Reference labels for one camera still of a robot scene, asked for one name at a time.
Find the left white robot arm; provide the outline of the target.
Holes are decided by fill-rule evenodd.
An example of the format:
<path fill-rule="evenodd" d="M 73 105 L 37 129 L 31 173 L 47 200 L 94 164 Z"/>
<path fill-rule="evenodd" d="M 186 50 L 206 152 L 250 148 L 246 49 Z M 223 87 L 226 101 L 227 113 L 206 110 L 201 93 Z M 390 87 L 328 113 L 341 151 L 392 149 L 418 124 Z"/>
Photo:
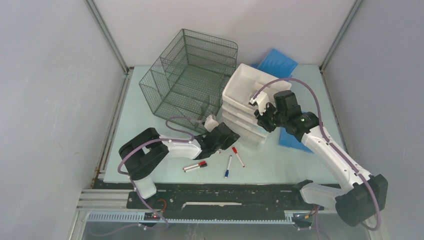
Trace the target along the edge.
<path fill-rule="evenodd" d="M 138 201 L 145 208 L 153 208 L 158 202 L 157 188 L 151 173 L 166 158 L 203 160 L 231 147 L 240 135 L 225 123 L 212 130 L 190 138 L 171 138 L 161 135 L 154 127 L 147 128 L 118 151 L 121 162 L 118 173 L 129 177 Z"/>

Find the black cap marker lower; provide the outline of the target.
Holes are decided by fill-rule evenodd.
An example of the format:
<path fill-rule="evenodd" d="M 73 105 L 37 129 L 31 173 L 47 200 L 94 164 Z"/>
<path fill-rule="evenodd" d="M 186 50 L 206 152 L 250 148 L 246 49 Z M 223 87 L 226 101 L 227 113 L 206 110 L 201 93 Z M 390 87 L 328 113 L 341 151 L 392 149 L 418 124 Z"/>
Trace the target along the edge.
<path fill-rule="evenodd" d="M 184 172 L 185 173 L 191 172 L 191 171 L 194 171 L 194 170 L 197 170 L 197 169 L 205 168 L 207 166 L 208 166 L 208 164 L 207 163 L 204 163 L 204 164 L 201 164 L 201 165 L 197 165 L 195 167 L 192 167 L 192 168 L 188 168 L 188 169 L 184 170 Z"/>

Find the blue folder at right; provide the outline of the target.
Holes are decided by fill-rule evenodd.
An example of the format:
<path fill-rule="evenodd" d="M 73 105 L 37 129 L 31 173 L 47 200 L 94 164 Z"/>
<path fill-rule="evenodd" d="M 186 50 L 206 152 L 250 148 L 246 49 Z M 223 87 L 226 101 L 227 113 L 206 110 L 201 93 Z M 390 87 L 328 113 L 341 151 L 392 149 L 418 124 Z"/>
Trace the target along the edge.
<path fill-rule="evenodd" d="M 283 127 L 280 128 L 278 145 L 282 147 L 300 150 L 310 154 L 313 153 L 303 143 L 299 142 L 293 135 L 288 134 Z"/>

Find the blue cap whiteboard marker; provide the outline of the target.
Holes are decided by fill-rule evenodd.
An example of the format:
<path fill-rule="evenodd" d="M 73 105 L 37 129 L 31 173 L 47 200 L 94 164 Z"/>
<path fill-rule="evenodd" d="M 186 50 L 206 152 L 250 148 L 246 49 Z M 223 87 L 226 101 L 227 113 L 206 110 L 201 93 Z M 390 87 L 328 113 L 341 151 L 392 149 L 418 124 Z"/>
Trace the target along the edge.
<path fill-rule="evenodd" d="M 224 174 L 225 179 L 227 179 L 229 177 L 232 159 L 233 159 L 233 156 L 230 155 L 229 158 L 228 158 L 228 163 L 227 163 L 226 171 L 225 171 L 225 174 Z"/>

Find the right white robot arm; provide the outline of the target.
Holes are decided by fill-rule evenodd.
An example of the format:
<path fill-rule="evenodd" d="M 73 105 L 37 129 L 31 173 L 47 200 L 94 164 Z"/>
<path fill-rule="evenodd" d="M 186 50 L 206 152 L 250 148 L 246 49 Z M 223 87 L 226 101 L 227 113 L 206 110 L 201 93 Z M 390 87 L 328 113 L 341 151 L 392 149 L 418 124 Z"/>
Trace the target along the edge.
<path fill-rule="evenodd" d="M 304 180 L 294 186 L 291 204 L 297 209 L 313 204 L 336 210 L 351 227 L 376 216 L 378 227 L 381 211 L 386 206 L 387 179 L 382 174 L 372 175 L 355 162 L 331 139 L 317 115 L 301 110 L 291 90 L 277 92 L 273 98 L 274 103 L 271 103 L 265 92 L 258 91 L 249 100 L 251 106 L 257 107 L 254 112 L 257 124 L 267 132 L 285 129 L 323 160 L 339 185 L 336 188 Z"/>

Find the black front rail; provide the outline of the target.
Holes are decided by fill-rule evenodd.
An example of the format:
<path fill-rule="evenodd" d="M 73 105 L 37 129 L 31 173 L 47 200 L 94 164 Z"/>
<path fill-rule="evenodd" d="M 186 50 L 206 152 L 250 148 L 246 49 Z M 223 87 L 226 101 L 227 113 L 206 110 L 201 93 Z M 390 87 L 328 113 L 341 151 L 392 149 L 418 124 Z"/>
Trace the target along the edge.
<path fill-rule="evenodd" d="M 128 194 L 130 210 L 162 210 L 168 221 L 291 221 L 290 214 L 310 214 L 312 204 L 301 199 L 292 184 L 159 183 L 152 197 L 141 201 Z"/>

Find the red cap marker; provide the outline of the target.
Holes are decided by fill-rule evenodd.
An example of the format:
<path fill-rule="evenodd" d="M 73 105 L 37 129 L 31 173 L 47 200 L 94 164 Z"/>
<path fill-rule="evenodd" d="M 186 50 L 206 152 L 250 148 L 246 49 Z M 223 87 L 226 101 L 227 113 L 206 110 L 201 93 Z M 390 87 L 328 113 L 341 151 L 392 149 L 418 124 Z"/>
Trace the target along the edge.
<path fill-rule="evenodd" d="M 183 168 L 183 170 L 184 171 L 187 171 L 189 169 L 196 168 L 196 167 L 200 167 L 201 168 L 204 165 L 207 165 L 206 161 L 201 161 L 201 162 L 198 162 L 196 164 L 193 164 L 193 165 L 190 165 L 190 166 L 186 166 L 186 167 Z"/>
<path fill-rule="evenodd" d="M 236 155 L 237 159 L 239 160 L 239 162 L 240 162 L 241 166 L 242 166 L 243 168 L 245 168 L 245 167 L 246 167 L 246 165 L 245 165 L 244 161 L 242 160 L 242 158 L 240 157 L 240 155 L 239 155 L 239 153 L 238 153 L 238 151 L 237 151 L 236 147 L 235 147 L 235 146 L 233 146 L 231 149 L 232 149 L 232 151 L 234 152 L 234 154 Z"/>

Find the blue folder at back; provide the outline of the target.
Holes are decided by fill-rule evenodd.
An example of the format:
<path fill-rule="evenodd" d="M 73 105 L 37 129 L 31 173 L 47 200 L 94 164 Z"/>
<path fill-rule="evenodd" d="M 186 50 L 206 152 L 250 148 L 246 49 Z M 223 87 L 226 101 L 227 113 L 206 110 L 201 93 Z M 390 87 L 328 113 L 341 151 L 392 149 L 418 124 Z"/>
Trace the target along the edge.
<path fill-rule="evenodd" d="M 260 63 L 253 63 L 250 66 L 277 78 L 291 78 L 298 62 L 272 48 Z"/>

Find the white plastic drawer organizer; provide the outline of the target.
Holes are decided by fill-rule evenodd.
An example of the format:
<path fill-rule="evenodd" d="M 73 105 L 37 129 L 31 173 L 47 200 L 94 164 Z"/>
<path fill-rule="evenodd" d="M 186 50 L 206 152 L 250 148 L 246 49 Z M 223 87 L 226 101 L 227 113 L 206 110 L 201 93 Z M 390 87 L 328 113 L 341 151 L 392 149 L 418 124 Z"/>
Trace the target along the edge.
<path fill-rule="evenodd" d="M 276 79 L 242 63 L 228 80 L 222 92 L 221 121 L 240 135 L 241 143 L 257 147 L 266 142 L 269 133 L 257 125 L 255 111 L 263 113 L 267 103 L 275 104 L 274 94 L 292 87 L 291 83 L 282 80 L 262 89 Z"/>

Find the blue folder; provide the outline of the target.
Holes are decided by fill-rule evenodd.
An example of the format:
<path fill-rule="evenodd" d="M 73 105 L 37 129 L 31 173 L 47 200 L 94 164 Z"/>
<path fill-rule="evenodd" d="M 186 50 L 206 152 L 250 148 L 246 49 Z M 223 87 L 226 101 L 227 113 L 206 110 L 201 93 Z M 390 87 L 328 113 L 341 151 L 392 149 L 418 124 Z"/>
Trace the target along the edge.
<path fill-rule="evenodd" d="M 253 63 L 250 66 L 277 78 L 291 78 L 298 62 L 272 48 L 260 63 Z"/>
<path fill-rule="evenodd" d="M 299 142 L 293 135 L 288 134 L 283 127 L 280 128 L 278 145 L 282 147 L 300 150 L 310 154 L 313 153 L 303 143 Z"/>

